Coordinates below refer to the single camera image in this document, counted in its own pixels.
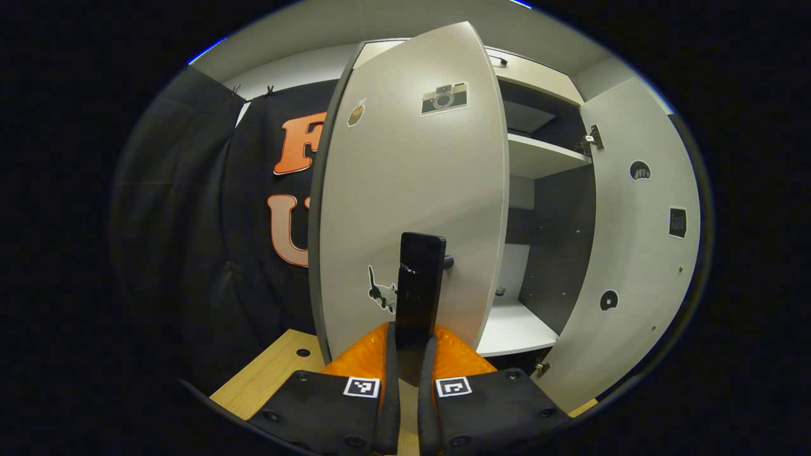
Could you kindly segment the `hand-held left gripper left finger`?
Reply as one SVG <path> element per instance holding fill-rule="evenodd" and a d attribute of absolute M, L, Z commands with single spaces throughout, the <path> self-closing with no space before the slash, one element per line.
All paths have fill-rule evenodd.
<path fill-rule="evenodd" d="M 397 453 L 396 324 L 371 330 L 321 372 L 293 372 L 249 423 L 310 455 Z"/>

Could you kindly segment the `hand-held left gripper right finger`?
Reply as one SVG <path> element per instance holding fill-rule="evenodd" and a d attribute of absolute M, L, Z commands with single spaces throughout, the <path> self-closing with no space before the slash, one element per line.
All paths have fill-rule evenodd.
<path fill-rule="evenodd" d="M 571 421 L 521 369 L 496 369 L 442 326 L 418 386 L 423 455 L 527 455 Z"/>

